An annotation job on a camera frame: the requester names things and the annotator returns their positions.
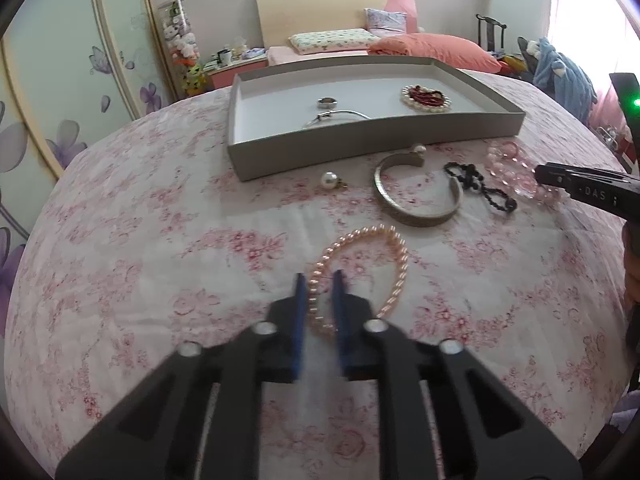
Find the thin silver bangle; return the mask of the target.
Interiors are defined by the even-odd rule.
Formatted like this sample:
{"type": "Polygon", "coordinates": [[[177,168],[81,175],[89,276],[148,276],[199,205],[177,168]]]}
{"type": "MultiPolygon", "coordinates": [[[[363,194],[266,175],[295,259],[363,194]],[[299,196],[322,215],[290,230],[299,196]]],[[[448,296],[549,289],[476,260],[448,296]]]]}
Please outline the thin silver bangle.
{"type": "Polygon", "coordinates": [[[325,110],[324,112],[318,113],[309,122],[306,122],[304,127],[310,128],[333,118],[344,118],[344,117],[370,120],[370,117],[368,115],[362,114],[360,112],[356,112],[356,110],[325,110]]]}

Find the blue plush clothing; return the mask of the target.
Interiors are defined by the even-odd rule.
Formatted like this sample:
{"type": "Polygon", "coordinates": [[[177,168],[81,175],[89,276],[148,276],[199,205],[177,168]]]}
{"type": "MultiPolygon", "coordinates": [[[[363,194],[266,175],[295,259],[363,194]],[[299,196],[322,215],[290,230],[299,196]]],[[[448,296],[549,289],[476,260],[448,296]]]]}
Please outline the blue plush clothing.
{"type": "Polygon", "coordinates": [[[586,72],[556,50],[546,37],[538,40],[518,37],[518,47],[533,76],[533,85],[585,125],[598,102],[586,72]]]}

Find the dark wooden chair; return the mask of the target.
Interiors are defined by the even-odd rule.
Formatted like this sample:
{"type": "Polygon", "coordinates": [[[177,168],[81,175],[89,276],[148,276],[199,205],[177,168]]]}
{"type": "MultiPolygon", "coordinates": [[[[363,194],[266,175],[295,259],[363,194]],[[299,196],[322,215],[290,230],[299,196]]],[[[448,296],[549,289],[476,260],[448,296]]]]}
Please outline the dark wooden chair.
{"type": "Polygon", "coordinates": [[[487,15],[475,14],[477,20],[477,44],[491,53],[504,51],[508,26],[487,15]]]}

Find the orange pillow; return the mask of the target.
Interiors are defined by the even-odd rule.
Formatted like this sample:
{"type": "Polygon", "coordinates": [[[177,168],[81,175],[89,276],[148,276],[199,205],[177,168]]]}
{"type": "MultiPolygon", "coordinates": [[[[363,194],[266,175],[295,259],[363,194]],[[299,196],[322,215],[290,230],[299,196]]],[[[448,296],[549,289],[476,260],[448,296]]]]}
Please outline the orange pillow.
{"type": "Polygon", "coordinates": [[[390,36],[371,44],[368,55],[401,55],[434,58],[459,70],[498,74],[500,63],[473,41],[458,36],[416,32],[390,36]]]}

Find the pink floral bedsheet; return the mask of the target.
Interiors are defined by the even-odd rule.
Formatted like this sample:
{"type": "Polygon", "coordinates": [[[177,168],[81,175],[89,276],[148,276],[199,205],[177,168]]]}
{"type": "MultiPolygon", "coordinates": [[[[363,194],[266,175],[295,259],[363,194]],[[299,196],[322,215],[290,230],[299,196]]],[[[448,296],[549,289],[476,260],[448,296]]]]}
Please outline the pink floral bedsheet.
{"type": "MultiPolygon", "coordinates": [[[[337,237],[382,220],[376,156],[252,182],[227,155],[228,90],[179,102],[94,144],[44,205],[14,282],[4,384],[16,433],[46,471],[130,389],[193,340],[258,321],[337,237]]],[[[475,195],[434,229],[404,229],[390,318],[464,342],[574,453],[610,416],[625,349],[620,220],[559,197],[503,217],[475,195]]]]}

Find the small patterned cushion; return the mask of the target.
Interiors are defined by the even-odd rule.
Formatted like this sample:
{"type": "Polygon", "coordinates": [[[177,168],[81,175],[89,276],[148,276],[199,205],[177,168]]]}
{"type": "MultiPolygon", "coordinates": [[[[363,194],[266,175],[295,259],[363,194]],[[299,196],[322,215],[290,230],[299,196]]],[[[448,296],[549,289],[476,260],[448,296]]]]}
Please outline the small patterned cushion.
{"type": "Polygon", "coordinates": [[[404,12],[365,8],[364,14],[366,14],[367,29],[369,30],[407,31],[407,14],[404,12]]]}

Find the pearl earring left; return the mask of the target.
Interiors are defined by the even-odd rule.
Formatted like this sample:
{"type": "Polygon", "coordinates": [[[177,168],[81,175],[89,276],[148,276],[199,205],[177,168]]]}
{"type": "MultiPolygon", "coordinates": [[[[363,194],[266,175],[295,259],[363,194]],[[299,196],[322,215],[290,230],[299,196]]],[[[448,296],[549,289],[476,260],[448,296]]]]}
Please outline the pearl earring left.
{"type": "Polygon", "coordinates": [[[336,191],[344,190],[348,184],[334,171],[326,171],[320,178],[320,186],[327,191],[336,191]]]}

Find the floral white pillow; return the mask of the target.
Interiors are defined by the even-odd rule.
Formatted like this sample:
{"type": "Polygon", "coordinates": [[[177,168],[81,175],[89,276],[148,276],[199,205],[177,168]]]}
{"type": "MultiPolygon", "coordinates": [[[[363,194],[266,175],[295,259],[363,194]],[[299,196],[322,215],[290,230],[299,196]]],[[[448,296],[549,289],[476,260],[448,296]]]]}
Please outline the floral white pillow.
{"type": "Polygon", "coordinates": [[[378,36],[363,28],[299,32],[288,38],[292,48],[300,54],[368,50],[377,41],[378,36]]]}

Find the grey cardboard tray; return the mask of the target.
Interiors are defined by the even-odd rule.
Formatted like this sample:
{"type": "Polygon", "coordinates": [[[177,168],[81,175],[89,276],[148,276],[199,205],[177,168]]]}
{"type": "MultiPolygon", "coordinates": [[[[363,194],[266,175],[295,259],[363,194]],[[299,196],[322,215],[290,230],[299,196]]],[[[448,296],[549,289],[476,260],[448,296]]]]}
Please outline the grey cardboard tray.
{"type": "Polygon", "coordinates": [[[231,87],[228,154],[242,181],[334,160],[517,136],[524,110],[434,58],[320,58],[239,74],[231,87]],[[333,118],[305,128],[325,110],[333,118]]]}

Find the beige pink headboard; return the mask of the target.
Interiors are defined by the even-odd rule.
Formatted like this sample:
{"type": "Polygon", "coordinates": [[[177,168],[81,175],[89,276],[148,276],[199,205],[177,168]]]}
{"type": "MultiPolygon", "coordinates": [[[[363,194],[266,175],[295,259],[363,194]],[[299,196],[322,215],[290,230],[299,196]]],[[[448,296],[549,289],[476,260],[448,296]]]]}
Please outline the beige pink headboard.
{"type": "Polygon", "coordinates": [[[365,28],[365,8],[407,14],[408,32],[417,32],[416,0],[256,0],[266,48],[288,46],[299,32],[365,28]]]}

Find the pink bed mattress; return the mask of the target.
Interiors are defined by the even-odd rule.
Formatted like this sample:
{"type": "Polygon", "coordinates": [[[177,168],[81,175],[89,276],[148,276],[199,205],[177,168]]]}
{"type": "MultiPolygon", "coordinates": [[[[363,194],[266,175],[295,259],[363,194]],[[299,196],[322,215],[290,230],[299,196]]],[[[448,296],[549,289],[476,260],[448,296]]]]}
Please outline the pink bed mattress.
{"type": "Polygon", "coordinates": [[[350,58],[351,56],[367,56],[367,50],[350,50],[335,52],[317,52],[300,54],[292,47],[271,47],[266,52],[269,66],[278,66],[303,61],[320,60],[320,58],[350,58]]]}

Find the pink nightstand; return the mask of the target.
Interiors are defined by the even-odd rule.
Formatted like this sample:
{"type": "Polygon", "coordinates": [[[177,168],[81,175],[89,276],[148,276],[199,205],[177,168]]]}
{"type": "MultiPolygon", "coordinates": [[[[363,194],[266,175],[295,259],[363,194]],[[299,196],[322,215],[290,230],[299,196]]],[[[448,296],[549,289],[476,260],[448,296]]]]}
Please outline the pink nightstand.
{"type": "Polygon", "coordinates": [[[221,89],[232,86],[236,75],[251,72],[252,70],[261,70],[267,66],[267,57],[262,55],[250,60],[235,61],[228,66],[212,66],[209,70],[206,70],[205,76],[213,89],[221,89]]]}

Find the white mug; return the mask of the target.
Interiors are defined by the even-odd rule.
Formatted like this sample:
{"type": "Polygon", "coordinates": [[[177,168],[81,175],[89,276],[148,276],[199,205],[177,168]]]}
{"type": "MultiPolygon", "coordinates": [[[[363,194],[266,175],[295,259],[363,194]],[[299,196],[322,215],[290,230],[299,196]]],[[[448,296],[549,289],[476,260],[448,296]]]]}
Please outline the white mug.
{"type": "Polygon", "coordinates": [[[233,61],[233,52],[229,48],[221,49],[217,52],[217,64],[221,67],[229,66],[233,61]]]}

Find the floral sliding wardrobe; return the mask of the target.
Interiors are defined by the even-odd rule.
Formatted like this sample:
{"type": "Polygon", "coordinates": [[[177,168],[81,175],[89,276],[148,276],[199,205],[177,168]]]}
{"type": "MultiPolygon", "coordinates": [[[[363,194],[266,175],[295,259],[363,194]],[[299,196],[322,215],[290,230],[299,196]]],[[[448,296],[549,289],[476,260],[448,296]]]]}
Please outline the floral sliding wardrobe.
{"type": "Polygon", "coordinates": [[[174,102],[151,0],[23,0],[1,38],[1,307],[56,180],[174,102]]]}

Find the plush toy display tube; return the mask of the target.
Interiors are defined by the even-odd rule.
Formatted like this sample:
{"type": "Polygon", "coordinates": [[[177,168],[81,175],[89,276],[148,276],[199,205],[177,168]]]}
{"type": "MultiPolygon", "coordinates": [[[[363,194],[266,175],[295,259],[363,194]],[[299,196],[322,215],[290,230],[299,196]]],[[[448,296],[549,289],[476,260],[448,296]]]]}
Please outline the plush toy display tube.
{"type": "Polygon", "coordinates": [[[198,96],[206,90],[200,48],[186,14],[186,0],[168,0],[158,8],[172,80],[180,98],[198,96]]]}

